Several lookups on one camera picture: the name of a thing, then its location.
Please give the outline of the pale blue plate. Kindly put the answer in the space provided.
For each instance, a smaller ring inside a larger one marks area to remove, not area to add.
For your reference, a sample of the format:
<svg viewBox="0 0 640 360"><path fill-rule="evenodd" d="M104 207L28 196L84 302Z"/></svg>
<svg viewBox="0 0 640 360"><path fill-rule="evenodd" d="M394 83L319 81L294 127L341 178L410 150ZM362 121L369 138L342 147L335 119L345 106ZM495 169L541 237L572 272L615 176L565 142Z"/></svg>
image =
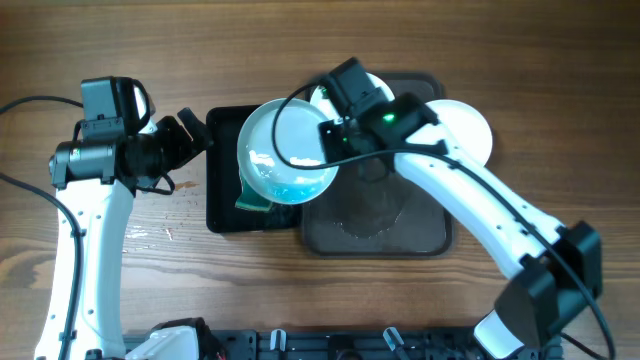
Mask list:
<svg viewBox="0 0 640 360"><path fill-rule="evenodd" d="M309 202L329 188L338 169L326 163L318 125L328 118L309 102L284 98L254 110L237 141L239 174L275 204Z"/></svg>

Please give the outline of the green yellow sponge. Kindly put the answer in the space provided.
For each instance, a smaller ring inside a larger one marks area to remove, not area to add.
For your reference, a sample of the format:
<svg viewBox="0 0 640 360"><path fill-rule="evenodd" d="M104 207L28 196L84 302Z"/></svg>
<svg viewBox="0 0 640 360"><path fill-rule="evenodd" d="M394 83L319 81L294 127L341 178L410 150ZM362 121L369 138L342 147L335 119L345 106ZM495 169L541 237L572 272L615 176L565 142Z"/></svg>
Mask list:
<svg viewBox="0 0 640 360"><path fill-rule="evenodd" d="M269 212L273 203L259 195L247 182L242 174L239 174L241 193L235 201L235 207L245 211Z"/></svg>

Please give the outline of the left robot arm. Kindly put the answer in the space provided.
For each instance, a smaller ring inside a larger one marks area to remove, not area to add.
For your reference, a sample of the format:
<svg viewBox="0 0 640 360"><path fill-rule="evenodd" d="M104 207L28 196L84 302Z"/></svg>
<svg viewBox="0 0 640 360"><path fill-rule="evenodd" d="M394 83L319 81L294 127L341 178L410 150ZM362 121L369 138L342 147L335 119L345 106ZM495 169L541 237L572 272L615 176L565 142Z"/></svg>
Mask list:
<svg viewBox="0 0 640 360"><path fill-rule="evenodd" d="M120 316L122 250L137 192L208 149L207 126L188 108L154 122L140 81L81 83L84 117L50 159L58 241L37 359L124 358Z"/></svg>

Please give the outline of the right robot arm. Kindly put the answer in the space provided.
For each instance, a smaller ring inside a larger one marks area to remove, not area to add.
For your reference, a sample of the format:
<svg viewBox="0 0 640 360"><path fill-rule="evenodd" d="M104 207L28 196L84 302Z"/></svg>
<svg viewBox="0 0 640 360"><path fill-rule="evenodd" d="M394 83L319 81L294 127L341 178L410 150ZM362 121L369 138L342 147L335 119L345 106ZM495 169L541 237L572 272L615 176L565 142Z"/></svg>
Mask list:
<svg viewBox="0 0 640 360"><path fill-rule="evenodd" d="M584 221L567 227L531 205L463 150L434 110L412 93L393 100L350 58L319 77L342 123L322 125L332 166L378 157L422 188L482 244L508 280L473 330L495 359L543 348L585 308L615 356L596 300L603 290L602 247Z"/></svg>

